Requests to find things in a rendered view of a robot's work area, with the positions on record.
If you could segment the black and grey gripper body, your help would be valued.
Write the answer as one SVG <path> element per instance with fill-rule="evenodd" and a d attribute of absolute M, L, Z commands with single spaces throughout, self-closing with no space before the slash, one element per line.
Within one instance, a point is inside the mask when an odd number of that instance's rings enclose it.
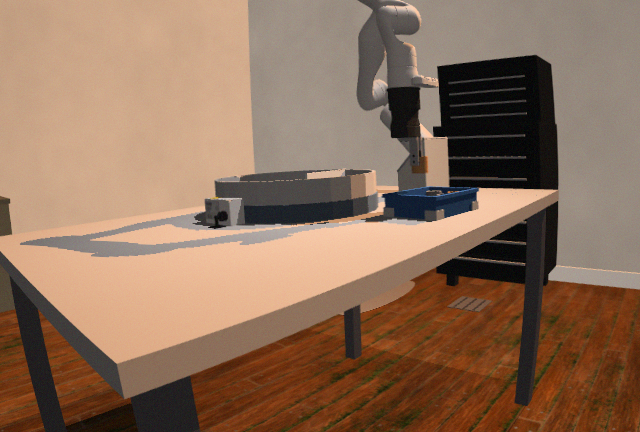
<path fill-rule="evenodd" d="M 421 137 L 419 87 L 437 88 L 438 80 L 418 75 L 416 67 L 396 66 L 387 69 L 387 87 L 391 138 Z"/>

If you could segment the blue crate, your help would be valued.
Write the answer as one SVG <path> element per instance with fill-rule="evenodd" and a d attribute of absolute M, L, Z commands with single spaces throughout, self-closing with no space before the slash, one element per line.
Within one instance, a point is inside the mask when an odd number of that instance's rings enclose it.
<path fill-rule="evenodd" d="M 426 191 L 430 190 L 440 190 L 444 195 L 426 196 Z M 447 194 L 450 191 L 459 192 Z M 477 192 L 479 188 L 428 186 L 382 194 L 385 198 L 383 216 L 442 220 L 479 209 Z"/>

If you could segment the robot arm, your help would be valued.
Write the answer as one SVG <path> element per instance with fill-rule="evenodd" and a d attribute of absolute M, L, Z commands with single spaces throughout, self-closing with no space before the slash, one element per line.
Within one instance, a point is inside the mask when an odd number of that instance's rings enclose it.
<path fill-rule="evenodd" d="M 396 66 L 417 68 L 415 47 L 399 41 L 395 35 L 415 34 L 421 26 L 421 18 L 413 6 L 399 0 L 358 1 L 373 10 L 358 36 L 357 100 L 363 110 L 369 111 L 388 103 L 387 84 L 382 80 L 374 81 L 385 56 L 387 69 Z"/>

